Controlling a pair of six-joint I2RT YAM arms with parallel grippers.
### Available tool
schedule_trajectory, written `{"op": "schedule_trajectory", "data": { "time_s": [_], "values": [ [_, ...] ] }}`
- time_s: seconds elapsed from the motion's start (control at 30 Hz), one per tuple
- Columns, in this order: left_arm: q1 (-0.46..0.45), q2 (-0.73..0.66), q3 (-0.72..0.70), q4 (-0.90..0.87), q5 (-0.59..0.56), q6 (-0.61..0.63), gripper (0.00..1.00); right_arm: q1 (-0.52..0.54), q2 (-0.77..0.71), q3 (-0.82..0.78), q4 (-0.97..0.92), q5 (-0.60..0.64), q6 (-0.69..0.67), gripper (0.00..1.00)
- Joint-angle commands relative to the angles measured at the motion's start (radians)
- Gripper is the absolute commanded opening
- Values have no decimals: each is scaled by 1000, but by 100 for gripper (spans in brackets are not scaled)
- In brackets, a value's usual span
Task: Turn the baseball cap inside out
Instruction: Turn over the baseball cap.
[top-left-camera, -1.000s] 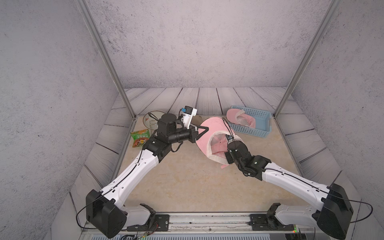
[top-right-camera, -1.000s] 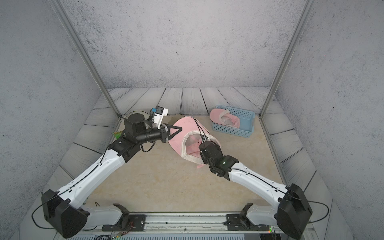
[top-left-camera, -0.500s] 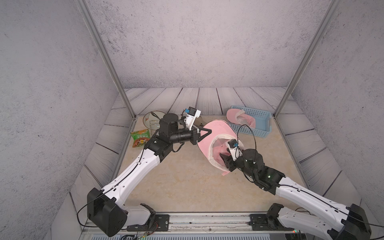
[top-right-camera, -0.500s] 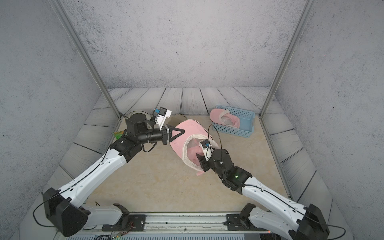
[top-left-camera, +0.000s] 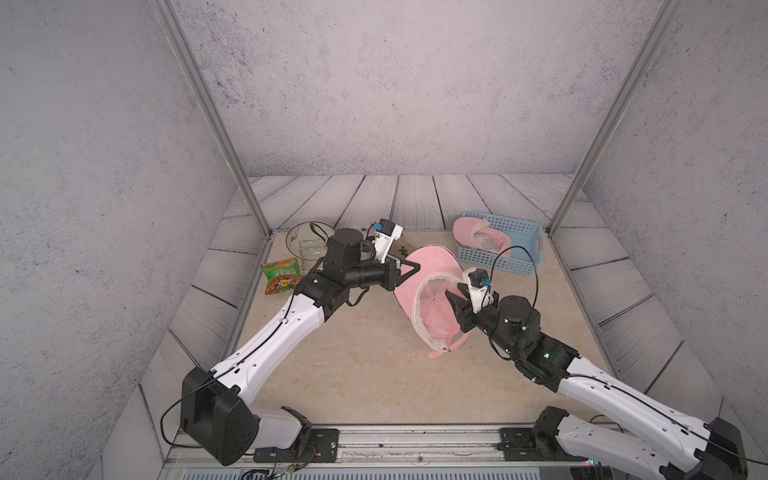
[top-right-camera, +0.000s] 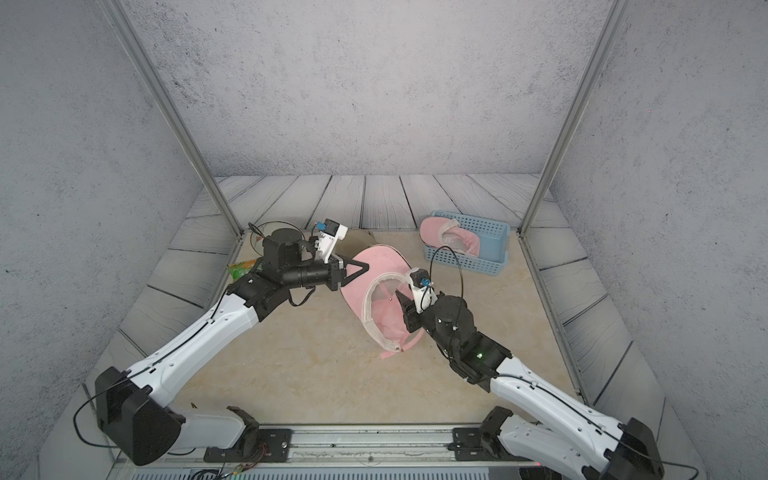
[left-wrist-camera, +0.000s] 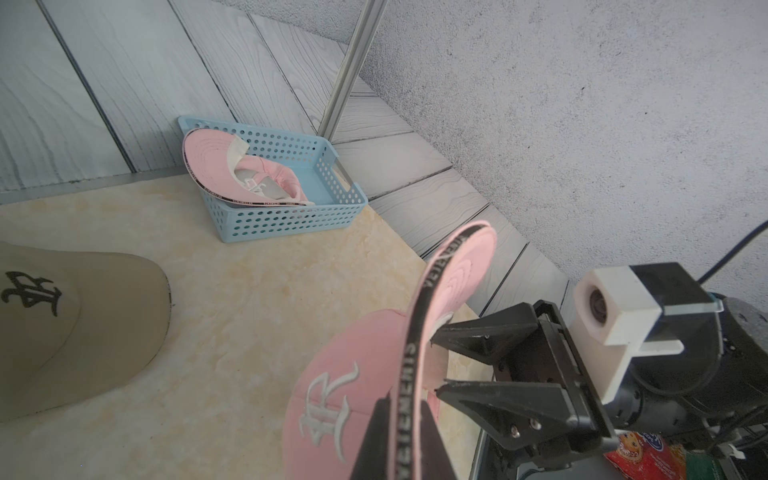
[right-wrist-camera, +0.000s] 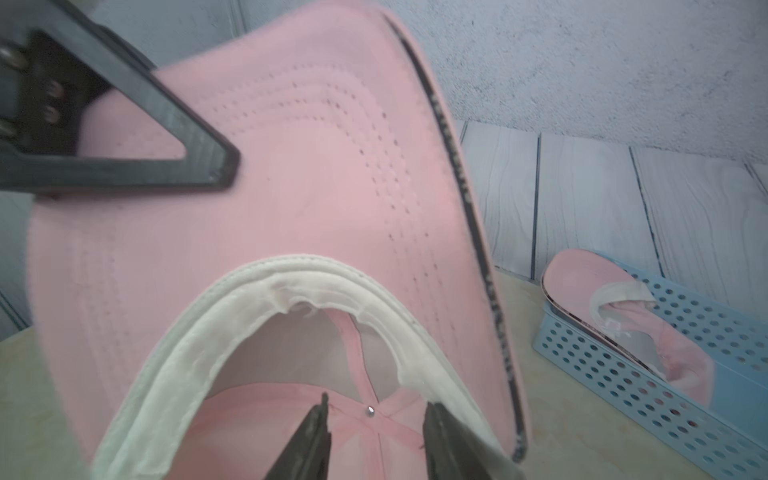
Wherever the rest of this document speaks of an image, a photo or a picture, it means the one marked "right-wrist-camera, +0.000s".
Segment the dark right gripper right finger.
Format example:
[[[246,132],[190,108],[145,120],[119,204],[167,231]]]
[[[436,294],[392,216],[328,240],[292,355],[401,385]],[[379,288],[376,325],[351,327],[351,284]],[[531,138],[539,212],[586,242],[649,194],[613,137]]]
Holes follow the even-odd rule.
[[[422,430],[429,479],[491,479],[471,446],[469,431],[444,405],[427,404]]]

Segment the pink baseball cap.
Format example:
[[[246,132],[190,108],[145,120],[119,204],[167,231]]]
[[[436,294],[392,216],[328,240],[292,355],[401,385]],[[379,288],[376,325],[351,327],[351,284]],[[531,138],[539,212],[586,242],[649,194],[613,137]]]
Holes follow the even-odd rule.
[[[715,363],[696,343],[653,312],[647,284],[587,250],[556,254],[542,287],[558,310],[698,404],[710,405]]]
[[[162,69],[238,149],[215,193],[35,202],[27,292],[91,479],[261,479],[329,407],[333,479],[423,479],[444,405],[518,479],[525,404],[456,129],[384,8],[319,1]]]

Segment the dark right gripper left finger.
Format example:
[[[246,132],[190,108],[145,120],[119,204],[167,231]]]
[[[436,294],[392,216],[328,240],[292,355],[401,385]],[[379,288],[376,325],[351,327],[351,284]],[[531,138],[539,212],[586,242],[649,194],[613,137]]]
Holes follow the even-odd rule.
[[[328,429],[329,398],[321,395],[264,477],[265,480],[326,480],[332,434]]]

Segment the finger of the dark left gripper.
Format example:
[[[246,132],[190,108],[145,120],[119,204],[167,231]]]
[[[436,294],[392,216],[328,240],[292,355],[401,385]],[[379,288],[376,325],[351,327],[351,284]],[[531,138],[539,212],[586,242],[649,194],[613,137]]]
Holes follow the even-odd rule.
[[[77,155],[86,109],[111,88],[175,137],[184,157]],[[239,160],[237,148],[164,86],[145,57],[71,2],[2,2],[2,190],[224,190]]]

